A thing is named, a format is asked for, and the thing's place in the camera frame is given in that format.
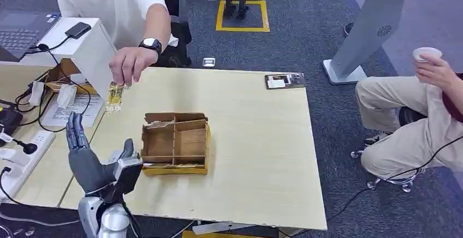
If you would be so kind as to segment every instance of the gray metal stand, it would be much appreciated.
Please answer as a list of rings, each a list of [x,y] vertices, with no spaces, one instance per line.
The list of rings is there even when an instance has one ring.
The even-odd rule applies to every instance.
[[[399,27],[404,0],[365,0],[352,30],[323,67],[332,84],[350,84],[366,78],[361,68]]]

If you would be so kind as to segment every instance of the wristwatch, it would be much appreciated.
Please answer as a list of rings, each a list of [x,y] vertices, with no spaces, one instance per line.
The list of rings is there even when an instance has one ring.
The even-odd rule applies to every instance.
[[[162,44],[159,42],[158,39],[155,38],[146,38],[141,41],[138,47],[147,48],[153,51],[156,51],[158,55],[161,55],[162,51]]]

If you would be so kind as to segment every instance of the power strip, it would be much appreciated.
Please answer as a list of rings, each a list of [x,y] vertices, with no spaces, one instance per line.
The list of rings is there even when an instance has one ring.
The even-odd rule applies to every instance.
[[[3,174],[3,177],[0,180],[2,181],[3,189],[5,189],[5,192],[9,196],[15,198],[21,187],[26,182],[27,178],[29,178],[29,175],[34,170],[35,166],[42,159],[46,150],[48,150],[50,147],[55,137],[55,134],[52,132],[40,130],[30,141],[30,143],[37,145],[37,150],[33,154],[25,154],[22,152],[22,149],[15,150],[16,152],[21,152],[17,153],[18,157],[26,157],[23,159],[25,161],[25,166],[20,166],[18,164],[12,163],[11,161],[6,162],[6,166],[10,167],[11,171]],[[0,192],[0,203],[6,201],[8,201],[7,197],[2,192]]]

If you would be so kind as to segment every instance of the white t-shirt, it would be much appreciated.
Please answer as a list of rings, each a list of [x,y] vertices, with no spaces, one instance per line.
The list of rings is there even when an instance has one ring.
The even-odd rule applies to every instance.
[[[164,0],[58,0],[64,17],[100,18],[117,49],[139,45],[153,4],[165,6]],[[177,46],[177,42],[171,34],[168,45]]]

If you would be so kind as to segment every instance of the light wood tabletop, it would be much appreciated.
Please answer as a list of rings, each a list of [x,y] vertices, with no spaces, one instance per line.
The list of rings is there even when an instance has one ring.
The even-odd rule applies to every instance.
[[[14,102],[15,98],[27,89],[29,83],[48,69],[50,68],[0,65],[0,99]],[[22,106],[21,108],[28,109],[28,106]],[[92,138],[103,113],[104,112],[101,110],[93,127],[86,128],[85,133],[89,139]],[[33,121],[37,117],[38,108],[24,114],[22,123]],[[52,130],[60,129],[59,127],[49,128]],[[28,142],[39,130],[42,130],[39,124],[34,123],[20,127],[13,134],[13,137]],[[21,150],[19,146],[13,144],[8,144],[5,147]],[[30,205],[56,207],[60,203],[72,179],[72,172],[68,163],[68,153],[69,149],[66,142],[66,132],[56,133],[55,140],[14,199]],[[1,160],[0,166],[1,168],[3,167],[3,162]]]
[[[122,110],[104,115],[91,142],[102,162],[126,138],[142,148],[147,112],[203,112],[212,134],[209,173],[141,173],[125,197],[134,214],[327,228],[306,91],[266,90],[264,75],[149,68],[124,92]],[[75,209],[83,196],[73,180],[60,207]]]

